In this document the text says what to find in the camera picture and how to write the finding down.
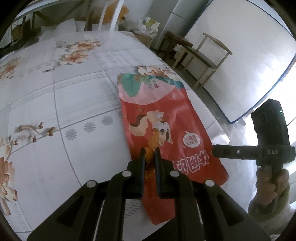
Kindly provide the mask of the right hand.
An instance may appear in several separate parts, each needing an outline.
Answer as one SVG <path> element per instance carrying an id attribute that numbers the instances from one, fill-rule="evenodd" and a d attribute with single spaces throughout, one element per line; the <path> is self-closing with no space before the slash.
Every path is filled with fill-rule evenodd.
<path id="1" fill-rule="evenodd" d="M 260 205 L 269 205 L 277 196 L 283 194 L 289 184 L 289 172 L 287 169 L 282 169 L 278 173 L 274 183 L 269 180 L 263 168 L 257 170 L 256 176 L 257 192 L 254 200 Z"/>

